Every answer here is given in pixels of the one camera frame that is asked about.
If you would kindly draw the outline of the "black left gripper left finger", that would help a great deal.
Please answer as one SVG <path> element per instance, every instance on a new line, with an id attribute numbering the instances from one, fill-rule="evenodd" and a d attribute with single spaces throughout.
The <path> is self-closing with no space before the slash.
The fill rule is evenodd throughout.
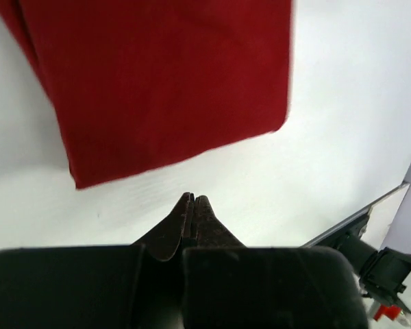
<path id="1" fill-rule="evenodd" d="M 134 244 L 143 247 L 132 306 L 132 328 L 150 328 L 163 306 L 178 307 L 184 292 L 182 251 L 190 243 L 195 196 L 184 193 L 170 213 Z"/>

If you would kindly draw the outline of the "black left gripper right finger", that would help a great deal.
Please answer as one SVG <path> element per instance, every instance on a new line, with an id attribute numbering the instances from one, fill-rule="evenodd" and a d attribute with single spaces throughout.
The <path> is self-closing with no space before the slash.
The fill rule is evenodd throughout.
<path id="1" fill-rule="evenodd" d="M 244 247 L 244 244 L 218 220 L 205 195 L 195 200 L 190 238 L 196 247 Z"/>

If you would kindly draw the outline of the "dark red t shirt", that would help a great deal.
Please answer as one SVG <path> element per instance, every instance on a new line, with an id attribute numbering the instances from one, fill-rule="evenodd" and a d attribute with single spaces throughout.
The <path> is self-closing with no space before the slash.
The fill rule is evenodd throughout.
<path id="1" fill-rule="evenodd" d="M 274 132 L 291 1 L 0 1 L 77 188 Z"/>

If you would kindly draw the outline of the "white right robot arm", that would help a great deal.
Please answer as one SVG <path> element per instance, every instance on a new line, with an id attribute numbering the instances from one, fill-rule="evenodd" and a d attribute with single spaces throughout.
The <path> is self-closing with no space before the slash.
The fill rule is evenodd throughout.
<path id="1" fill-rule="evenodd" d="M 384 306 L 410 311 L 399 294 L 406 290 L 403 281 L 411 273 L 411 256 L 388 247 L 376 250 L 354 235 L 346 236 L 338 251 L 349 261 L 362 288 Z"/>

